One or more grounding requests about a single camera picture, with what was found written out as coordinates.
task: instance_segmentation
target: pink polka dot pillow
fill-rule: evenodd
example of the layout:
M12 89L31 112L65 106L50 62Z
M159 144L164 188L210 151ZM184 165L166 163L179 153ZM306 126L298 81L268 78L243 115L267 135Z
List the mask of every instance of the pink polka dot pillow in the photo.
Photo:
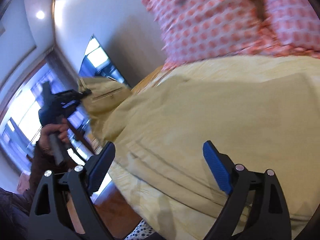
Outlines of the pink polka dot pillow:
M260 21L249 0L142 0L162 30L164 69L233 55L255 44Z
M308 0L264 0L267 20L282 45L320 51L320 20Z

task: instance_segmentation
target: metal bolt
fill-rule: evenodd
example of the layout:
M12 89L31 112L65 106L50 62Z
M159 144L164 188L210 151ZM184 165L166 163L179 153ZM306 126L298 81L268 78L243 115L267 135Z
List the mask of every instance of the metal bolt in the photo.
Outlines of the metal bolt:
M83 166L82 165L78 165L78 166L75 167L75 171L76 172L80 172L82 170L83 170Z
M51 174L52 174L52 171L50 171L50 170L47 170L47 171L44 172L44 175L45 175L46 177L50 177Z
M242 164L237 164L236 165L236 170L237 171L243 171L244 170L244 166Z
M273 176L275 174L275 172L273 170L267 170L267 174L269 176Z

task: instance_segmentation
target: hand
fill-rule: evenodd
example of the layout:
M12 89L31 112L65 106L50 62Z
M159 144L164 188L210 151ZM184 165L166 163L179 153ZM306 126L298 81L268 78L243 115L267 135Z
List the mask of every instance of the hand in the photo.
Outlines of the hand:
M46 154L52 155L49 135L57 131L60 132L58 137L62 142L70 142L68 138L68 129L67 119L62 119L62 124L48 124L44 126L41 129L40 138L38 140L41 150Z

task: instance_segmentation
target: dark jacket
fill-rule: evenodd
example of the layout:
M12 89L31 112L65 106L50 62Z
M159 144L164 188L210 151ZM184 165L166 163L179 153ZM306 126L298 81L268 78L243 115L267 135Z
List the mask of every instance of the dark jacket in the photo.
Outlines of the dark jacket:
M23 195L20 195L0 188L1 240L27 239L28 218L33 197L46 170L62 173L66 172L68 168L66 165L57 168L54 163L54 157L43 153L38 144L36 144L31 165L30 189L26 190Z

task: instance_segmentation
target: zipper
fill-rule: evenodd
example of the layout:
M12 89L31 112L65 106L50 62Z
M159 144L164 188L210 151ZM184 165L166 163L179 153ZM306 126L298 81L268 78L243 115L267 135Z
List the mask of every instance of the zipper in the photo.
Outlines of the zipper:
M100 95L100 96L97 96L97 97L94 97L94 98L92 98L92 99L103 98L103 97L112 95L112 94L114 94L114 93L116 93L116 92L118 92L118 91L120 91L120 90L122 90L122 89L123 89L123 88L117 88L117 89L115 89L115 90L112 90L112 91L110 91L110 92L108 92L108 93L104 93L104 94L102 94L102 95Z

